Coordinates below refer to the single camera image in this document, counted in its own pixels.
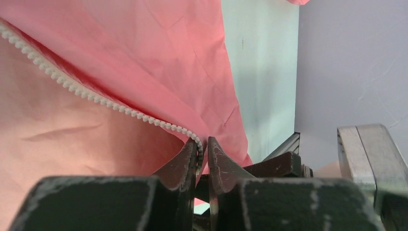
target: pink fabric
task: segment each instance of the pink fabric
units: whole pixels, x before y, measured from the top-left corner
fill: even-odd
[[[295,4],[295,5],[305,5],[310,0],[288,0],[288,2]]]
[[[89,88],[252,163],[220,0],[0,0],[0,18]],[[44,176],[149,175],[187,140],[81,99],[6,40],[0,48],[0,230]]]

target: light blue wall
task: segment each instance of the light blue wall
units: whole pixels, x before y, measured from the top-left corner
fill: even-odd
[[[222,11],[248,153],[259,162],[293,134],[299,7],[222,0]]]

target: white wall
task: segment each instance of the white wall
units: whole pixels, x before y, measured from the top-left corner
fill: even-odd
[[[248,153],[259,162],[293,134],[299,7],[222,0],[222,11]]]
[[[337,160],[336,127],[366,123],[386,125],[408,157],[407,0],[311,0],[298,52],[302,160]]]

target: white zipper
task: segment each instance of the white zipper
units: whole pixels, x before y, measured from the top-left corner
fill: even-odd
[[[38,65],[40,70],[43,70],[45,74],[51,75],[51,78],[56,80],[57,83],[61,84],[62,87],[68,88],[70,92],[73,92],[77,96],[81,96],[83,99],[87,98],[90,101],[99,103],[100,105],[105,105],[113,110],[118,110],[119,112],[124,112],[126,115],[131,115],[137,119],[141,119],[144,122],[153,124],[155,126],[160,126],[162,128],[170,129],[172,131],[181,132],[188,137],[192,138],[198,146],[198,163],[197,163],[197,174],[201,170],[201,165],[204,158],[203,153],[203,143],[200,138],[192,131],[177,126],[175,124],[167,123],[163,120],[154,118],[153,116],[146,115],[138,110],[135,110],[124,103],[116,103],[105,96],[94,92],[93,90],[85,87],[80,82],[76,81],[70,77],[67,73],[62,71],[60,68],[55,66],[50,62],[44,55],[37,51],[34,47],[30,46],[28,42],[25,41],[21,36],[15,33],[9,26],[0,21],[0,33],[4,39],[7,39],[11,44],[14,44],[16,48],[19,48],[23,54],[27,54],[27,58],[32,60],[35,65]]]

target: metal plate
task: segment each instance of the metal plate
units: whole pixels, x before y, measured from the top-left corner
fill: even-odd
[[[10,230],[191,230],[196,158],[190,139],[156,176],[45,178]]]
[[[313,170],[306,165],[302,165],[302,177],[313,177]]]
[[[387,194],[408,196],[408,167],[384,125],[357,126],[377,185],[375,209]]]
[[[356,127],[338,128],[337,135],[342,177],[353,179],[374,205],[376,182]]]

